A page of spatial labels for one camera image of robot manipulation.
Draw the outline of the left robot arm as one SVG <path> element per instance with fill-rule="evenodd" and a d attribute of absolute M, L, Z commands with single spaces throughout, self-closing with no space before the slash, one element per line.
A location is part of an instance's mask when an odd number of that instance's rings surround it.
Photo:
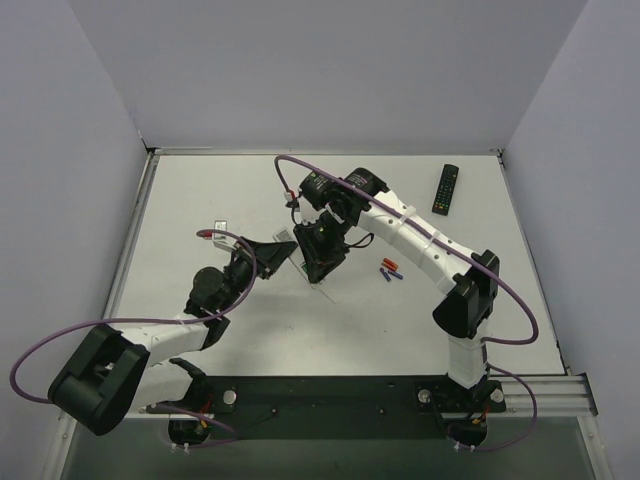
<path fill-rule="evenodd" d="M 216 245 L 229 251 L 229 263 L 194 275 L 185 319 L 116 319 L 93 326 L 52 381 L 48 400 L 96 435 L 112 431 L 133 408 L 164 401 L 187 412 L 199 408 L 202 374 L 182 354 L 217 343 L 230 324 L 227 313 L 298 248 L 290 237 L 238 237 L 233 245 Z"/>

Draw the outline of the white battery cover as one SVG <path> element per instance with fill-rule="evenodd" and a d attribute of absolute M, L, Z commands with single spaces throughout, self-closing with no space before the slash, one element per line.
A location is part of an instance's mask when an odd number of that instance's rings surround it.
<path fill-rule="evenodd" d="M 334 304 L 339 304 L 342 300 L 342 295 L 335 289 L 322 287 L 320 291 Z"/>

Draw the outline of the white AC remote with display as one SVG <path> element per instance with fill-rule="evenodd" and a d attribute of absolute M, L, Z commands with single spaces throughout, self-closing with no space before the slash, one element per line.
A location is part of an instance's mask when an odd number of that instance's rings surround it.
<path fill-rule="evenodd" d="M 276 242 L 294 242 L 295 241 L 295 237 L 293 236 L 292 232 L 287 228 L 282 228 L 276 231 L 272 235 L 272 238 Z"/>

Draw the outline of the red orange battery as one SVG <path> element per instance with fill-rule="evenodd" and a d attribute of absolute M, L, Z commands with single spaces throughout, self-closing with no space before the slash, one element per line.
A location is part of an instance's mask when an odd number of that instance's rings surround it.
<path fill-rule="evenodd" d="M 395 262 L 393 262 L 393 261 L 391 261 L 390 259 L 388 259 L 388 258 L 384 258 L 384 259 L 382 260 L 382 264 L 383 264 L 386 268 L 391 269 L 391 270 L 396 270 L 396 269 L 398 268 L 398 265 L 397 265 Z"/>

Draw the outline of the black TV remote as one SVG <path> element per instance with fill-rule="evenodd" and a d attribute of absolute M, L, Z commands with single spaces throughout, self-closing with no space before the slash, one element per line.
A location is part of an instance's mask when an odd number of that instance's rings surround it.
<path fill-rule="evenodd" d="M 458 166 L 452 164 L 445 164 L 443 166 L 432 205 L 433 213 L 442 216 L 448 215 L 458 175 Z"/>

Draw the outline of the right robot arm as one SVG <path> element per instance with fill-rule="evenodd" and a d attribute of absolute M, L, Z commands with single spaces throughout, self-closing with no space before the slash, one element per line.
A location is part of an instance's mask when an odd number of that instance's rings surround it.
<path fill-rule="evenodd" d="M 316 220 L 293 229 L 308 281 L 323 282 L 346 259 L 350 229 L 359 227 L 385 241 L 445 295 L 433 318 L 449 338 L 447 376 L 473 389 L 488 372 L 481 323 L 492 312 L 497 283 L 439 244 L 460 250 L 494 274 L 499 272 L 499 259 L 489 250 L 479 255 L 437 231 L 365 168 L 355 169 L 344 182 L 349 186 L 312 172 L 299 186 L 299 196 L 319 213 Z"/>

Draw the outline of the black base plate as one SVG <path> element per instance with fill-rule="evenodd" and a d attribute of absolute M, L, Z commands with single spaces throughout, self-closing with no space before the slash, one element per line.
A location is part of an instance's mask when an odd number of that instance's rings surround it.
<path fill-rule="evenodd" d="M 445 375 L 205 376 L 176 407 L 210 414 L 172 420 L 182 445 L 239 440 L 427 440 L 449 433 L 481 443 L 487 416 L 506 410 L 501 384 L 470 390 Z"/>

